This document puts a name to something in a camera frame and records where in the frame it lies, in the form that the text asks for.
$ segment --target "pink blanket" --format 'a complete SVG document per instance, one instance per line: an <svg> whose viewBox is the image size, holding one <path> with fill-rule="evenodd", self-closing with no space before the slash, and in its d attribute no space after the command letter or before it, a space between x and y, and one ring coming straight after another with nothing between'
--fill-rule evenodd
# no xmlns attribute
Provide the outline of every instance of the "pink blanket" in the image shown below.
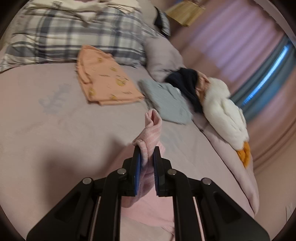
<svg viewBox="0 0 296 241"><path fill-rule="evenodd" d="M122 216L131 218L150 226L160 226L174 233L173 200L171 197L158 197L155 191L152 154L155 146L163 155L165 148L160 143L162 119L156 110L151 109L145 114L145 128L116 157L108 172L122 167L123 161L133 156L134 146L141 149L141 173L138 195L122 197Z"/></svg>
<svg viewBox="0 0 296 241"><path fill-rule="evenodd" d="M253 160L250 160L250 165L245 169L236 151L219 136L203 115L195 113L193 122L207 137L217 154L232 172L256 215L259 210L259 191L253 173Z"/></svg>

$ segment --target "folded clothes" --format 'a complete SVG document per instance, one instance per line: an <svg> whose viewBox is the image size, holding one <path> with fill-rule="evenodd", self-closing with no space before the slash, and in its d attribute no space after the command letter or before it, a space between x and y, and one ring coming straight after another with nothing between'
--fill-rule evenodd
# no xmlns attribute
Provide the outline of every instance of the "folded clothes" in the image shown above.
<svg viewBox="0 0 296 241"><path fill-rule="evenodd" d="M114 7L123 13L133 12L135 9L141 9L137 0L103 0L107 2L108 7Z"/></svg>
<svg viewBox="0 0 296 241"><path fill-rule="evenodd" d="M31 0L26 9L52 8L57 10L70 11L82 21L90 23L94 20L97 12L102 11L107 6L98 0L76 1L76 0Z"/></svg>
<svg viewBox="0 0 296 241"><path fill-rule="evenodd" d="M144 130L132 142L134 146L140 147L142 157L138 194L135 197L122 197L121 205L123 207L132 206L155 185L152 154L156 146L159 147L161 154L165 151L160 142L161 126L162 119L157 111L155 109L149 110L145 114Z"/></svg>
<svg viewBox="0 0 296 241"><path fill-rule="evenodd" d="M140 9L137 0L31 0L26 9L52 8L66 10L74 13L81 18L82 21L90 23L95 19L96 14L106 7L117 8L123 13L129 13L133 12L135 9Z"/></svg>
<svg viewBox="0 0 296 241"><path fill-rule="evenodd" d="M192 103L194 111L202 113L202 105L195 90L198 74L194 69L180 68L166 77L165 82L178 88Z"/></svg>
<svg viewBox="0 0 296 241"><path fill-rule="evenodd" d="M89 101L105 105L144 98L112 56L93 46L81 48L76 68L79 83Z"/></svg>
<svg viewBox="0 0 296 241"><path fill-rule="evenodd" d="M161 118L180 124L187 124L192 114L181 93L169 83L141 80L141 90L146 96L148 107L155 108Z"/></svg>

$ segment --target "white stuffed duck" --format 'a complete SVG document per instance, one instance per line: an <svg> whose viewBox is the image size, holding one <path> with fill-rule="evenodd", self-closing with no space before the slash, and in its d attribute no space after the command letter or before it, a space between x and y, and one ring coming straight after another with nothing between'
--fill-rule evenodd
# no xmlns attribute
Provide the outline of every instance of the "white stuffed duck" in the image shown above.
<svg viewBox="0 0 296 241"><path fill-rule="evenodd" d="M241 150L244 142L249 141L246 120L242 110L230 99L227 85L219 79L209 78L211 85L202 103L203 112L217 133L233 149Z"/></svg>

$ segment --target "orange towel with print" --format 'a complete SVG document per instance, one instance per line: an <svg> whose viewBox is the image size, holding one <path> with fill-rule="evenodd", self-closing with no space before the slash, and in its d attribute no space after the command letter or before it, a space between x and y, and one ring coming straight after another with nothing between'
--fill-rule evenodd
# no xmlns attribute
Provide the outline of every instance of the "orange towel with print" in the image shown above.
<svg viewBox="0 0 296 241"><path fill-rule="evenodd" d="M248 167L251 157L251 149L248 142L244 142L244 147L242 150L236 151L239 155L240 160L242 161L245 168Z"/></svg>
<svg viewBox="0 0 296 241"><path fill-rule="evenodd" d="M93 46L81 48L76 68L78 80L89 101L105 105L144 98L112 56Z"/></svg>

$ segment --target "pink cloth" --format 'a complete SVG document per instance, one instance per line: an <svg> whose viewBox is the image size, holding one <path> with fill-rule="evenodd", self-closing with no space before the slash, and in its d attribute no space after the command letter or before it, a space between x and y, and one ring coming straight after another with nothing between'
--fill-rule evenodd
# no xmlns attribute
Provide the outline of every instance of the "pink cloth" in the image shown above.
<svg viewBox="0 0 296 241"><path fill-rule="evenodd" d="M145 114L145 128L132 142L134 146L140 147L142 155L138 195L136 197L122 197L121 205L123 207L132 206L154 186L152 154L155 146L159 147L161 155L165 152L164 146L159 141L161 125L162 119L155 109L151 109Z"/></svg>
<svg viewBox="0 0 296 241"><path fill-rule="evenodd" d="M154 188L154 169L152 154L155 146L161 155L165 148L160 143L162 119L156 110L151 109L145 114L145 128L139 136L125 147L111 164L108 173L121 168L123 161L132 157L134 146L141 149L142 163L140 184L136 197L122 197L121 215L149 226L160 226L174 234L173 199L158 197Z"/></svg>

